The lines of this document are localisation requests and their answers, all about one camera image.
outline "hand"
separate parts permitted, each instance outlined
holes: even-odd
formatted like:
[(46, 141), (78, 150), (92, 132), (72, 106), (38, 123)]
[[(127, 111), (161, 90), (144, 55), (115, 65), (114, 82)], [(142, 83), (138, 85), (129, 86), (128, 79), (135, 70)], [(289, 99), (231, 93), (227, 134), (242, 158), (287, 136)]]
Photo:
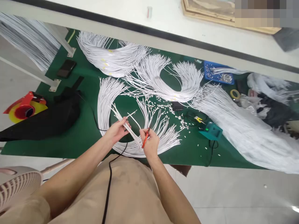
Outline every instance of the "hand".
[(123, 117), (121, 121), (117, 121), (113, 125), (111, 125), (111, 127), (104, 135), (112, 141), (113, 145), (117, 143), (127, 133), (129, 133), (128, 130), (123, 126), (125, 123), (127, 123), (127, 125), (131, 128), (129, 121), (127, 121), (127, 118)]
[[(142, 142), (144, 142), (145, 135), (148, 129), (140, 129), (140, 136)], [(147, 160), (152, 160), (158, 158), (158, 145), (160, 138), (158, 135), (152, 130), (149, 130), (149, 139), (146, 140), (143, 151), (147, 158)]]

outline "green work surface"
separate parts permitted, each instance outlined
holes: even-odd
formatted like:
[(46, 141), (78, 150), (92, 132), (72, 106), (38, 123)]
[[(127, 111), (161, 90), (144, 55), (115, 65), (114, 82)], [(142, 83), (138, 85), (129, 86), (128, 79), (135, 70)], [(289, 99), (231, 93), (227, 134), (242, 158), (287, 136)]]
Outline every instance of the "green work surface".
[[(68, 33), (67, 38), (72, 34), (72, 32), (73, 30), (71, 30)], [(40, 141), (20, 140), (8, 142), (3, 148), (1, 154), (18, 156), (77, 158), (101, 137), (101, 134), (97, 129), (93, 118), (92, 109), (96, 113), (97, 98), (100, 88), (99, 78), (106, 78), (107, 76), (88, 62), (77, 43), (77, 35), (78, 31), (76, 31), (75, 36), (72, 38), (70, 42), (70, 45), (76, 48), (74, 57), (67, 58), (67, 51), (63, 47), (61, 47), (55, 59), (53, 60), (51, 66), (49, 67), (49, 70), (46, 73), (46, 76), (51, 79), (57, 78), (62, 80), (57, 91), (55, 93), (49, 92), (49, 86), (47, 84), (41, 83), (36, 93), (44, 96), (44, 98), (48, 102), (48, 106), (50, 107), (54, 102), (54, 96), (61, 94), (64, 87), (71, 87), (79, 76), (83, 76), (84, 80), (78, 89), (82, 91), (83, 98), (85, 99), (85, 101), (82, 100), (81, 102), (81, 114), (79, 119), (68, 131), (63, 133), (61, 136), (51, 137)], [(111, 49), (116, 47), (116, 41), (114, 41), (111, 45)], [(162, 55), (170, 57), (173, 63), (186, 60), (190, 62), (195, 62), (194, 58), (165, 52), (162, 50), (160, 51), (157, 49), (152, 49), (151, 53), (160, 53)], [(77, 65), (72, 71), (70, 77), (64, 79), (56, 76), (56, 74), (66, 59), (76, 61)], [(203, 65), (203, 63), (195, 64), (198, 69), (200, 69)], [(176, 78), (174, 78), (172, 75), (169, 75), (166, 71), (162, 71), (161, 78), (174, 90), (180, 90), (179, 82), (176, 80)], [(231, 89), (235, 89), (236, 86), (223, 85), (223, 88), (226, 91), (230, 91)], [(163, 102), (163, 99), (161, 100), (161, 102), (157, 102), (156, 97), (152, 97), (151, 101), (159, 104), (170, 104), (170, 102)], [(144, 118), (142, 112), (140, 111), (137, 105), (135, 98), (129, 96), (118, 96), (114, 103), (116, 104), (117, 109), (119, 110), (122, 116), (127, 115), (127, 113), (132, 113), (133, 111), (138, 109), (136, 114), (134, 115), (134, 118), (137, 120), (141, 127), (144, 126)], [(185, 108), (183, 113), (186, 113), (188, 110), (190, 109)], [(196, 110), (192, 109), (192, 111), (199, 117), (206, 117), (204, 114), (201, 114)], [(168, 112), (167, 115), (170, 117), (170, 125), (176, 124), (176, 129), (179, 130), (180, 120), (176, 118), (175, 115), (171, 114), (171, 112)], [(112, 112), (110, 115), (110, 124), (114, 123), (115, 121), (116, 118), (113, 116)], [(136, 123), (131, 118), (129, 118), (129, 122), (132, 125), (132, 130), (136, 134), (139, 133), (139, 129)], [(188, 125), (189, 123), (192, 125), (192, 122), (188, 121), (188, 119), (186, 119), (186, 122), (188, 123)], [(209, 140), (198, 132), (198, 128), (189, 128), (188, 130), (184, 129), (180, 132), (180, 139), (180, 145), (175, 146), (159, 155), (163, 163), (198, 166), (206, 166), (208, 164), (211, 157), (211, 148), (209, 147)], [(125, 136), (121, 141), (132, 141), (132, 137)], [(218, 148), (214, 149), (214, 153), (211, 160), (211, 166), (261, 168), (246, 161), (239, 154), (239, 152), (228, 142), (228, 140), (226, 140), (224, 136), (221, 137), (218, 143)]]

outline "person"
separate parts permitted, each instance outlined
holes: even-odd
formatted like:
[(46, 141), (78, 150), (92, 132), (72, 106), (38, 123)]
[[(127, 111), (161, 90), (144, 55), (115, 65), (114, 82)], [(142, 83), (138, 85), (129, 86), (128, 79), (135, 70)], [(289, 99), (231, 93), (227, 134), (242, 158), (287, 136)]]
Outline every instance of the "person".
[[(114, 123), (93, 146), (46, 181), (26, 200), (0, 216), (0, 223), (200, 223), (191, 204), (158, 157), (159, 137), (149, 130), (144, 153), (152, 169), (120, 156), (111, 162), (112, 180), (103, 219), (112, 146), (131, 128), (126, 117)], [(142, 141), (147, 129), (141, 129)]]

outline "red tape dispenser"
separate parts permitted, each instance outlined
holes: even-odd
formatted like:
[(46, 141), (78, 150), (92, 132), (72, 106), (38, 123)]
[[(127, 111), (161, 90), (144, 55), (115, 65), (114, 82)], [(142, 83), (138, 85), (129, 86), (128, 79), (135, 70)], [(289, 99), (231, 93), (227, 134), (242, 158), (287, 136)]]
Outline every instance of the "red tape dispenser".
[(26, 96), (10, 105), (3, 113), (8, 114), (13, 123), (18, 123), (47, 109), (46, 103), (42, 96), (30, 91)]

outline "wooden frame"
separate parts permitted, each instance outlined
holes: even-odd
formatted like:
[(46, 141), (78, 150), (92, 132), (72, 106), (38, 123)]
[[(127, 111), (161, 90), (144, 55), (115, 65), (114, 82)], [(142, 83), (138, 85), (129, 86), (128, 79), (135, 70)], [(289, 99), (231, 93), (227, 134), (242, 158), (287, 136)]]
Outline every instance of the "wooden frame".
[(215, 22), (215, 23), (232, 26), (236, 28), (252, 30), (252, 31), (265, 33), (265, 34), (275, 34), (281, 29), (280, 27), (238, 27), (236, 26), (234, 16), (228, 16), (228, 15), (211, 12), (204, 9), (199, 9), (192, 6), (192, 4), (190, 4), (192, 2), (193, 0), (181, 0), (184, 16), (196, 18), (196, 19), (202, 19), (202, 20)]

